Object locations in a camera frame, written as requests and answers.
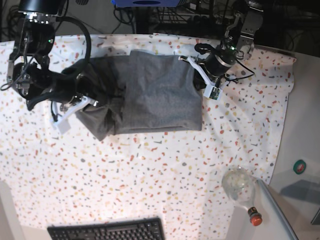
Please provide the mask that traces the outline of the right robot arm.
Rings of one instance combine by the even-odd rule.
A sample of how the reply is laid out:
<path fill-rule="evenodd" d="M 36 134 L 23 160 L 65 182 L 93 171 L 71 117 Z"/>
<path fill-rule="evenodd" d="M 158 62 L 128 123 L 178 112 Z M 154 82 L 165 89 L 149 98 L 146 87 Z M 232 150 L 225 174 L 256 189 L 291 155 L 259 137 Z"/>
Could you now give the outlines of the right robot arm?
<path fill-rule="evenodd" d="M 71 129 L 68 119 L 87 106 L 97 106 L 98 95 L 91 79 L 85 75 L 90 63 L 92 41 L 84 24 L 67 16 L 67 0 L 22 0 L 21 15 L 13 51 L 8 59 L 6 83 L 1 91 L 16 90 L 26 100 L 29 111 L 43 101 L 51 102 L 51 123 L 61 134 Z M 54 46 L 58 26 L 76 25 L 85 37 L 84 58 L 62 73 L 49 69 L 49 54 Z"/>

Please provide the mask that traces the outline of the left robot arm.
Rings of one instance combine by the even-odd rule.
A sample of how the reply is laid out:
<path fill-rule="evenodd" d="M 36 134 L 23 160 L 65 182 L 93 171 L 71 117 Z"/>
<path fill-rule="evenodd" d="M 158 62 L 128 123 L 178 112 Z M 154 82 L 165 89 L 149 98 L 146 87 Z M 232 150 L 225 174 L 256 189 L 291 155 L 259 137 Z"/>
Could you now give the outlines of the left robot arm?
<path fill-rule="evenodd" d="M 194 46 L 199 54 L 207 54 L 205 59 L 179 57 L 194 68 L 194 87 L 203 90 L 203 96 L 212 100 L 221 98 L 222 83 L 237 84 L 255 75 L 241 61 L 250 59 L 255 48 L 254 37 L 263 24 L 263 1 L 236 0 L 232 10 L 234 22 L 226 27 L 219 45 L 214 47 L 208 43 L 197 43 Z"/>

